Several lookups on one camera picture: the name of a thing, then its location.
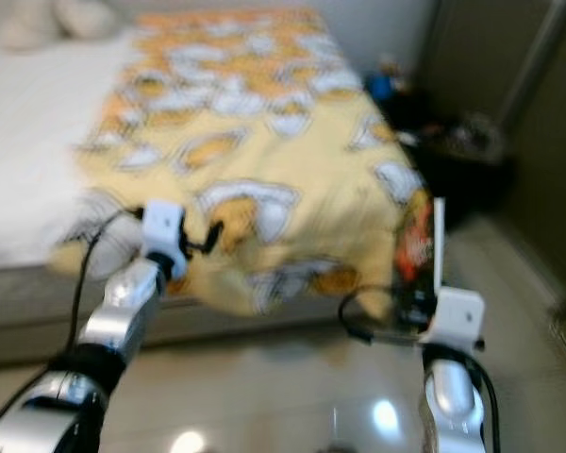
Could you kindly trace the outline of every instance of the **tiled floor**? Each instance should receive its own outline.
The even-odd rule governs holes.
[[[566,452],[566,360],[549,334],[551,294],[488,222],[449,241],[466,286],[487,299],[481,356],[496,384],[502,451]],[[32,368],[0,371],[0,401]],[[112,398],[102,451],[358,452],[421,448],[416,351],[352,343],[335,326],[145,351]]]

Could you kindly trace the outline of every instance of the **white wall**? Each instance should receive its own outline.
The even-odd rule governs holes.
[[[412,70],[435,0],[108,0],[126,14],[198,8],[265,8],[308,5],[325,17],[346,56],[361,72],[391,54]],[[0,0],[0,21],[12,0]]]

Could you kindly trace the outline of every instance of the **yellow blanket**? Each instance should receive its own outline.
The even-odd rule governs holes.
[[[197,242],[225,224],[175,294],[257,314],[306,290],[390,284],[396,231],[420,228],[427,197],[318,14],[148,15],[135,44],[78,153],[94,215],[80,216],[56,268],[78,265],[83,228],[115,206],[163,198],[185,206]],[[425,259],[403,246],[397,258]],[[381,294],[360,301],[372,316],[388,312]]]

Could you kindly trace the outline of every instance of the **bed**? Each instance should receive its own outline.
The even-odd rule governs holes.
[[[149,343],[331,319],[357,286],[429,265],[422,180],[313,10],[144,15],[109,45],[0,54],[0,74],[0,362],[59,348],[89,238],[150,198],[185,206],[195,240],[225,229]],[[139,240],[114,223],[82,316]]]

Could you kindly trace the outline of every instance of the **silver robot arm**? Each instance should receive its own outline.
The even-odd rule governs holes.
[[[52,359],[0,416],[0,453],[98,451],[108,400],[141,347],[167,280],[186,273],[187,247],[208,253],[222,224],[206,244],[188,243],[184,210],[150,202],[142,220],[141,257],[107,282],[103,303],[77,342]]]

